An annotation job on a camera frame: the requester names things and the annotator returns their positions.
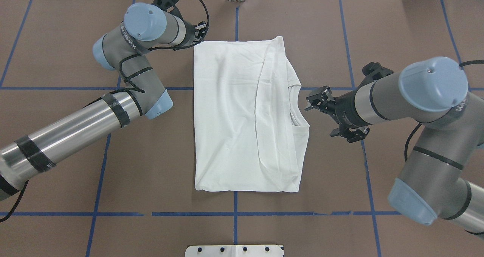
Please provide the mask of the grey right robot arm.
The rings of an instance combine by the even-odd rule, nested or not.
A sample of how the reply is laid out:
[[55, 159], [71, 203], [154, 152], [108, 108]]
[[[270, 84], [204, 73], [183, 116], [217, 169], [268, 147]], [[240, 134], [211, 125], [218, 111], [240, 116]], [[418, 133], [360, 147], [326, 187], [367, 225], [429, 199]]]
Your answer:
[[395, 179], [388, 202], [400, 214], [422, 225], [441, 218], [483, 238], [483, 188], [461, 177], [472, 154], [483, 149], [483, 98], [468, 89], [464, 67], [483, 60], [455, 62], [434, 57], [400, 72], [370, 62], [355, 90], [335, 97], [325, 85], [307, 97], [306, 110], [318, 110], [335, 123], [331, 137], [354, 143], [370, 126], [411, 118], [422, 129], [413, 146], [404, 147], [405, 165]]

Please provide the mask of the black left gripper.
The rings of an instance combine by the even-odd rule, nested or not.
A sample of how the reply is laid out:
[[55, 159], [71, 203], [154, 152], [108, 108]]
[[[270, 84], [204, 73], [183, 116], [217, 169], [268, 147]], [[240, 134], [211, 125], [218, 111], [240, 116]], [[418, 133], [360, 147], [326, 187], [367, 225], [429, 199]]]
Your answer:
[[162, 45], [153, 47], [153, 49], [187, 49], [192, 48], [204, 41], [209, 29], [209, 12], [207, 6], [203, 0], [198, 0], [205, 11], [207, 19], [199, 22], [197, 25], [192, 25], [183, 18], [179, 8], [176, 7], [176, 3], [178, 1], [179, 0], [153, 0], [154, 6], [157, 6], [162, 11], [171, 14], [175, 17], [175, 19], [181, 20], [181, 22], [178, 23], [179, 26], [177, 36], [183, 34], [183, 40], [180, 42], [171, 42], [165, 46]]

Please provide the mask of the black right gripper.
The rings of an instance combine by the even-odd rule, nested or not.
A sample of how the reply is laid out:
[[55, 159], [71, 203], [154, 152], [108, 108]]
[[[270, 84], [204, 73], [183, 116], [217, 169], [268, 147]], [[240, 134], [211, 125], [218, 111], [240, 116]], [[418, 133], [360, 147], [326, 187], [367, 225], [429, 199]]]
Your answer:
[[345, 93], [338, 97], [332, 95], [329, 86], [323, 86], [311, 91], [306, 97], [307, 107], [305, 111], [317, 109], [320, 112], [329, 112], [328, 115], [339, 125], [329, 134], [330, 137], [342, 137], [347, 142], [354, 143], [366, 138], [370, 129], [370, 123], [364, 121], [356, 110], [356, 93], [365, 85], [371, 85], [375, 81], [385, 78], [394, 73], [393, 70], [383, 67], [378, 62], [370, 62], [362, 68], [365, 78], [356, 90]]

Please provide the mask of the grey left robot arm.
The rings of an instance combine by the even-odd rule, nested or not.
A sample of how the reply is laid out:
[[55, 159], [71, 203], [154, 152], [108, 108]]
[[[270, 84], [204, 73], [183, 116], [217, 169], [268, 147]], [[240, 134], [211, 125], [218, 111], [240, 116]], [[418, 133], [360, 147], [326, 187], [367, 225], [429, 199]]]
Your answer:
[[81, 109], [26, 134], [1, 149], [1, 200], [98, 139], [145, 116], [173, 107], [167, 88], [147, 59], [156, 50], [184, 50], [204, 41], [210, 25], [203, 0], [153, 0], [130, 5], [121, 23], [92, 46], [95, 60], [116, 71], [125, 87], [104, 93]]

